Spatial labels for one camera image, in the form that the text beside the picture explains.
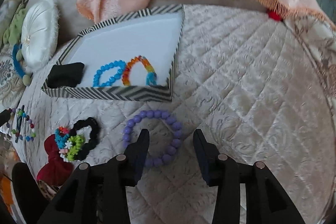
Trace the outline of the black velvet pouch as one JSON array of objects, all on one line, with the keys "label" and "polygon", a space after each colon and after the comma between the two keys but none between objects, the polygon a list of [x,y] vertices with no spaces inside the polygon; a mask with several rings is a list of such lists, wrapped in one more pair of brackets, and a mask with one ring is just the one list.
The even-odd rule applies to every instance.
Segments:
[{"label": "black velvet pouch", "polygon": [[75,88],[81,83],[84,73],[83,63],[54,65],[47,77],[47,86],[52,89],[60,87]]}]

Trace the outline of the black scrunchie colourful flowers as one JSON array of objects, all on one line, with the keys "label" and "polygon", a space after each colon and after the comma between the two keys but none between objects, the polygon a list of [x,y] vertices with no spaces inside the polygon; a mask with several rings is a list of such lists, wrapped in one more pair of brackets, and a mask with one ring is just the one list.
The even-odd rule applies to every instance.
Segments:
[{"label": "black scrunchie colourful flowers", "polygon": [[[89,138],[77,132],[89,127]],[[55,143],[64,162],[83,161],[91,150],[98,145],[100,126],[96,119],[89,117],[77,121],[71,129],[59,127],[55,130]]]}]

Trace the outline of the blue headband green pompoms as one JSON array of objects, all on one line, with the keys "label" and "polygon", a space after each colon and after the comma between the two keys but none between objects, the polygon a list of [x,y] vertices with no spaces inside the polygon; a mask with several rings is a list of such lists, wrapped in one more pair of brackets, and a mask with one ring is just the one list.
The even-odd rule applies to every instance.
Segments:
[{"label": "blue headband green pompoms", "polygon": [[14,64],[15,71],[17,72],[19,77],[22,79],[24,86],[30,86],[31,76],[28,75],[21,66],[21,60],[23,60],[21,49],[22,49],[21,44],[15,44],[13,46],[13,51],[12,51],[13,64]]}]

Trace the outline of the red velvet bow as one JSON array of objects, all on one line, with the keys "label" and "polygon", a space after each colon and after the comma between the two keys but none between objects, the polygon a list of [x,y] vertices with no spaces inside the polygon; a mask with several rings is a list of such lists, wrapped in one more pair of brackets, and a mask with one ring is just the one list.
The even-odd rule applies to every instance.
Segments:
[{"label": "red velvet bow", "polygon": [[54,134],[45,140],[44,148],[48,162],[39,170],[36,180],[42,180],[49,186],[62,186],[72,174],[74,165],[60,157]]}]

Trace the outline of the green scrunchie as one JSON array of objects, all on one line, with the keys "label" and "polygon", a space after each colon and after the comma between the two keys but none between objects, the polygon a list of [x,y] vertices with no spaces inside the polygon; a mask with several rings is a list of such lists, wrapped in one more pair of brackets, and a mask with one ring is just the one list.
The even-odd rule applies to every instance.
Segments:
[{"label": "green scrunchie", "polygon": [[15,12],[13,19],[9,27],[5,30],[3,34],[3,43],[14,46],[21,41],[21,33],[23,21],[26,17],[27,10],[24,7],[20,7]]}]

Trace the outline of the beige quilted bedspread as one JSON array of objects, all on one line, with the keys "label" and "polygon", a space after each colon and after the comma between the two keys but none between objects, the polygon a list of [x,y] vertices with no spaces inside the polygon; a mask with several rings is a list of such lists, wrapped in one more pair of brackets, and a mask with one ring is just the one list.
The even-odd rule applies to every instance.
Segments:
[{"label": "beige quilted bedspread", "polygon": [[33,174],[48,160],[45,138],[58,126],[94,117],[101,126],[91,165],[123,151],[127,120],[142,110],[166,110],[183,125],[173,162],[147,169],[127,189],[133,223],[210,223],[216,188],[203,181],[192,134],[237,162],[263,161],[306,223],[318,223],[333,192],[334,124],[325,91],[301,43],[283,23],[261,12],[186,6],[172,102],[51,98],[39,71],[21,104],[37,131],[15,149]]}]

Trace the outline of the leopard print ribbon bow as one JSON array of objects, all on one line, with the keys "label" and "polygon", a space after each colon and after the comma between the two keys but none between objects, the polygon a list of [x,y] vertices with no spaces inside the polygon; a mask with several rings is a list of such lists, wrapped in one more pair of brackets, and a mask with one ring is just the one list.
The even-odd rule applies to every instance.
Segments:
[{"label": "leopard print ribbon bow", "polygon": [[41,191],[43,197],[47,199],[48,201],[51,201],[60,189],[57,186],[50,186],[43,180],[38,180],[37,184],[38,184],[39,190]]}]

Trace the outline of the white round satin cushion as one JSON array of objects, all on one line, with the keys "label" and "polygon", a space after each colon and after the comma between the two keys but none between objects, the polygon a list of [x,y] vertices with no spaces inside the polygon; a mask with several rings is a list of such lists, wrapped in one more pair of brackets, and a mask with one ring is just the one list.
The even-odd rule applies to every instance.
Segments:
[{"label": "white round satin cushion", "polygon": [[56,51],[58,18],[54,0],[39,0],[27,11],[21,33],[22,55],[33,72],[44,67]]}]

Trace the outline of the striped black white tray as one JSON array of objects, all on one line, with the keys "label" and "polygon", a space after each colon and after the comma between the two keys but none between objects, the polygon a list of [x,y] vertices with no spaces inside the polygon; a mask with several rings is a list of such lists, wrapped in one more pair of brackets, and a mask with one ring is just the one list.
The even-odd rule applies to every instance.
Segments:
[{"label": "striped black white tray", "polygon": [[[81,83],[75,88],[56,89],[44,83],[42,91],[51,97],[170,102],[184,19],[182,5],[165,5],[124,14],[82,30],[56,61],[56,65],[83,63]],[[130,65],[129,86],[121,79],[102,86],[94,76],[115,61]]]}]

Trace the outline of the small red object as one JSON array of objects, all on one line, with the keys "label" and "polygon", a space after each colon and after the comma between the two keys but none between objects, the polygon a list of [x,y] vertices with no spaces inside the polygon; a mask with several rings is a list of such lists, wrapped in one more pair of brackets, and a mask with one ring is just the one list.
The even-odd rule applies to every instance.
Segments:
[{"label": "small red object", "polygon": [[277,22],[282,22],[283,21],[283,18],[273,10],[267,9],[266,13],[268,14],[269,18],[271,18],[271,19],[273,19]]}]

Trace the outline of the floral beige bed cover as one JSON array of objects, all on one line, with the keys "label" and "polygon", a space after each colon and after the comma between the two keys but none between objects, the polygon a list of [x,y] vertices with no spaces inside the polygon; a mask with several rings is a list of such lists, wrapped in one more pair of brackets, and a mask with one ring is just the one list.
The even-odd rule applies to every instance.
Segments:
[{"label": "floral beige bed cover", "polygon": [[286,19],[285,24],[307,46],[327,93],[335,97],[335,25],[310,15]]}]

